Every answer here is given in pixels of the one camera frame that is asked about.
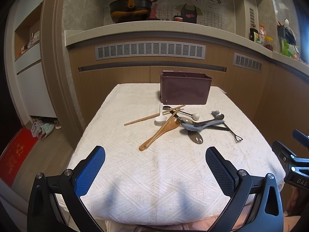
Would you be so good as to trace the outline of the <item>green snack bag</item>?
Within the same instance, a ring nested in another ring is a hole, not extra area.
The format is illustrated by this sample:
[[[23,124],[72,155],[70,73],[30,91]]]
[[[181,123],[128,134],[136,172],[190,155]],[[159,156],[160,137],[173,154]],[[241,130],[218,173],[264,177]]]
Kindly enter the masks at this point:
[[[299,51],[297,46],[289,44],[286,39],[281,42],[281,54],[294,60],[299,60]]]

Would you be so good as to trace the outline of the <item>red floor mat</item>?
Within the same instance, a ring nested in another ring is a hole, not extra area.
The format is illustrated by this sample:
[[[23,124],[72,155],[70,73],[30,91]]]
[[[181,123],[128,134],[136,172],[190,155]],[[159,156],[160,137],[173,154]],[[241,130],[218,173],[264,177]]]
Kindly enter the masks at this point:
[[[1,155],[1,180],[9,187],[12,186],[21,165],[37,141],[31,131],[24,127]]]

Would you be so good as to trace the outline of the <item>slippers on floor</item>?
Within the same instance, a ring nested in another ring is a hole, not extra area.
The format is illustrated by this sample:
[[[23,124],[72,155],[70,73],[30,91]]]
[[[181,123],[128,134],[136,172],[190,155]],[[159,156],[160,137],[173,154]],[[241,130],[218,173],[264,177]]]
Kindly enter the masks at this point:
[[[62,126],[57,120],[55,120],[53,123],[47,123],[39,119],[33,122],[30,131],[33,138],[44,140],[50,134],[52,134],[54,130],[59,130],[61,128]]]

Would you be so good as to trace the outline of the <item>maroon plastic utensil caddy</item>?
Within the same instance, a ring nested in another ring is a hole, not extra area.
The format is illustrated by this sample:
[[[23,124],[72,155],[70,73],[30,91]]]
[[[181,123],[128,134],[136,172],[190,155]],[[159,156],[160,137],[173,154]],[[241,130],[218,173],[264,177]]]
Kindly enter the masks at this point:
[[[205,105],[212,78],[204,73],[161,71],[160,99],[165,105]]]

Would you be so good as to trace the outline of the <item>long grey vent grille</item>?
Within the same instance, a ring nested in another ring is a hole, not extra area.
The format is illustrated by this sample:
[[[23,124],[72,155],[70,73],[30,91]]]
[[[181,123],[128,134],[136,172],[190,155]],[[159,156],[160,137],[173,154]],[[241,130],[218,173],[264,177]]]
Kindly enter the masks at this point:
[[[175,41],[132,41],[104,44],[95,47],[96,60],[124,57],[180,57],[204,60],[203,44]]]

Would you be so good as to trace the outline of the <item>white textured table cloth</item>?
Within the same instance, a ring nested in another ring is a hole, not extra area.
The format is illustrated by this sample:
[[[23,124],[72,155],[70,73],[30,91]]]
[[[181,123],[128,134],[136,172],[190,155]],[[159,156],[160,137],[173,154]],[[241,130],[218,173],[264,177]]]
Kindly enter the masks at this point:
[[[228,131],[205,129],[201,132],[203,143],[198,145],[178,127],[140,151],[139,146],[158,126],[151,119],[124,124],[157,113],[159,94],[159,84],[119,84],[86,127],[68,167],[74,168],[95,146],[105,149],[105,162],[81,198],[94,218],[134,225],[174,225],[218,215],[229,198],[205,161],[206,149],[212,146],[237,169],[261,177],[271,173],[283,188],[285,172],[270,145],[218,87],[211,87],[205,105],[184,109],[198,113],[201,120],[211,119],[212,111],[223,113],[227,125],[243,141],[236,142]]]

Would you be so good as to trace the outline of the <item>white shelf cabinet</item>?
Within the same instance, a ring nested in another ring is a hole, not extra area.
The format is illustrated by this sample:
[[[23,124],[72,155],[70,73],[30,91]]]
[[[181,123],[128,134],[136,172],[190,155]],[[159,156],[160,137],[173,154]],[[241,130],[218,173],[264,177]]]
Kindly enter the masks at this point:
[[[40,25],[43,0],[16,0],[8,13],[4,39],[10,96],[22,125],[33,117],[55,118],[42,68]]]

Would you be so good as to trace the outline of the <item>metal spoon with white ball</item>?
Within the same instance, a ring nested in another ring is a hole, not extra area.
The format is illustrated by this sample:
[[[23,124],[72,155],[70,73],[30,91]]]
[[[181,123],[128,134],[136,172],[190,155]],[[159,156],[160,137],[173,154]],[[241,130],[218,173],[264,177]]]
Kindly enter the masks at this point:
[[[167,106],[167,105],[164,105],[163,106],[163,109],[164,110],[169,110],[169,109],[172,109],[172,107],[170,106]],[[184,111],[179,111],[181,114],[185,114],[187,116],[190,116],[193,120],[199,120],[199,114],[198,113],[194,113],[194,114],[191,114],[191,113],[187,113],[187,112],[184,112]]]

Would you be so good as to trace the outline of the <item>wooden spoon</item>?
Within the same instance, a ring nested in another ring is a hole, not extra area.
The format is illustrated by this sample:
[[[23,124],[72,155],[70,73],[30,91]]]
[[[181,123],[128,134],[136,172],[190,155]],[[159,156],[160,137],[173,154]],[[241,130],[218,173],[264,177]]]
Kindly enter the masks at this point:
[[[156,139],[165,134],[166,132],[172,131],[179,127],[180,122],[176,118],[171,118],[166,124],[164,124],[156,134],[146,140],[142,145],[139,146],[140,151],[146,150]]]

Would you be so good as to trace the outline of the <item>dark sauce bottle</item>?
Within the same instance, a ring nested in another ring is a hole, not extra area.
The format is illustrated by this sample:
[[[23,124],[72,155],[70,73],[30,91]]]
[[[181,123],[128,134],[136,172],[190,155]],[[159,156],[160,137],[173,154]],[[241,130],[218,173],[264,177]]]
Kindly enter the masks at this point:
[[[251,24],[251,27],[250,27],[250,30],[249,30],[249,39],[251,41],[253,41],[254,43],[256,43],[258,38],[259,38],[259,32],[256,29],[256,25]]]

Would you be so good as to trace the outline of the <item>wooden chopstick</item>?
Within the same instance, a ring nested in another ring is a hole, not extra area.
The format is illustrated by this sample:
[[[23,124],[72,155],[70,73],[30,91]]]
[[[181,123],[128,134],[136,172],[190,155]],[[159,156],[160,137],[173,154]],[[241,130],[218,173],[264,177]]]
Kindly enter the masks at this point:
[[[161,127],[158,136],[161,136],[161,135],[165,134],[166,132],[169,132],[169,131],[174,130],[175,128],[179,127],[180,122],[177,120],[177,117],[176,117],[178,111],[179,110],[174,111],[172,116],[166,121],[166,124],[164,124]]]
[[[165,110],[165,111],[162,112],[162,114],[168,113],[169,111],[181,109],[182,107],[185,107],[185,106],[186,105],[184,104],[184,105],[180,105],[180,106],[174,107],[174,108],[169,109],[169,110]],[[145,121],[145,120],[153,119],[153,118],[159,117],[159,116],[160,116],[160,113],[156,113],[156,114],[153,114],[153,115],[149,115],[149,116],[134,120],[132,122],[125,123],[124,126],[128,126],[128,125],[135,124],[135,123],[138,123],[138,122],[142,122],[142,121]]]

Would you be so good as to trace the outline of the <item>lower wooden chopstick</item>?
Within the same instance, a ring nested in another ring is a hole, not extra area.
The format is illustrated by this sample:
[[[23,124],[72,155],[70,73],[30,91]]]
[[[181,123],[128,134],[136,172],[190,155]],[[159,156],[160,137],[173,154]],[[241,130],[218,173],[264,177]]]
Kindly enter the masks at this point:
[[[179,127],[180,122],[177,120],[177,117],[176,117],[178,111],[179,110],[174,111],[172,116],[166,121],[166,124],[164,124],[161,127],[158,136],[161,136],[161,135],[165,134],[166,132],[169,132],[169,131],[174,130],[175,128]]]

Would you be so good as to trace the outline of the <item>white plastic spoon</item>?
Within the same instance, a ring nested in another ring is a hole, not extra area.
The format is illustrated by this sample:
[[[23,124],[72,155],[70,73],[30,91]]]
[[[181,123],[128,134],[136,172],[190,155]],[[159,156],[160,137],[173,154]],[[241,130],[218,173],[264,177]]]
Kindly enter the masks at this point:
[[[156,123],[164,123],[167,120],[167,117],[163,115],[163,104],[161,103],[159,106],[159,116],[155,117]]]

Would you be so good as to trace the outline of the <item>shiny metal spoon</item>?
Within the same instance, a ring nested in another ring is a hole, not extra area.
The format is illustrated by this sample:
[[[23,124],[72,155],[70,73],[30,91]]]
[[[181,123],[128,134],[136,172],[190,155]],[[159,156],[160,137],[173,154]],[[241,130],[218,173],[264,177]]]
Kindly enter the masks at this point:
[[[203,121],[203,122],[196,122],[193,125],[196,126],[196,127],[200,127],[200,126],[212,123],[213,121],[223,120],[224,119],[224,114],[220,113],[219,111],[212,111],[211,114],[214,117],[213,119],[206,120],[206,121]]]

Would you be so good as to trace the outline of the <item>red-filled glass jar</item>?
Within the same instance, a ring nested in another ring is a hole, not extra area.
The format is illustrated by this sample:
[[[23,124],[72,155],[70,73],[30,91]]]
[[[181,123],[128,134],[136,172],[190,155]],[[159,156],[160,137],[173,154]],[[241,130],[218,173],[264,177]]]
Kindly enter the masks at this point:
[[[269,36],[265,36],[264,41],[263,41],[263,46],[270,51],[273,51],[273,38]]]

